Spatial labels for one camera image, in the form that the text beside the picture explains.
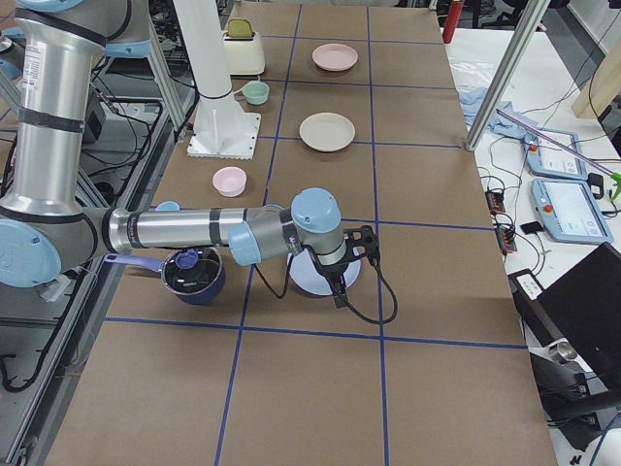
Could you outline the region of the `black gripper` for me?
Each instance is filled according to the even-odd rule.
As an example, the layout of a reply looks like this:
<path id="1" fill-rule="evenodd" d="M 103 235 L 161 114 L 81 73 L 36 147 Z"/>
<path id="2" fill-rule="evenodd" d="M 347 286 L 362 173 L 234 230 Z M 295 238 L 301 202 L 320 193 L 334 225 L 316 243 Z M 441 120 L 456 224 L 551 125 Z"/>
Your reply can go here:
<path id="1" fill-rule="evenodd" d="M 346 228 L 343 231 L 345 254 L 343 260 L 351 263 L 367 258 L 371 265 L 379 264 L 379 241 L 370 225 L 359 228 Z"/>

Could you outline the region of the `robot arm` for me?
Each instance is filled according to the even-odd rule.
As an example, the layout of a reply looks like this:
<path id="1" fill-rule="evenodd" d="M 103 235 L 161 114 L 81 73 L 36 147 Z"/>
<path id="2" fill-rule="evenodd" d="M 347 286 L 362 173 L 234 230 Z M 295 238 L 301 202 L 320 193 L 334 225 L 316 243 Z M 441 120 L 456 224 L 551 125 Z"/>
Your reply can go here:
<path id="1" fill-rule="evenodd" d="M 20 1 L 26 37 L 14 181 L 1 198 L 1 281 L 33 287 L 94 257 L 131 249 L 226 247 L 240 265 L 310 254 L 333 290 L 356 260 L 379 263 L 373 229 L 345 229 L 334 196 L 312 187 L 287 209 L 128 212 L 76 200 L 90 75 L 96 58 L 147 56 L 145 1 Z"/>

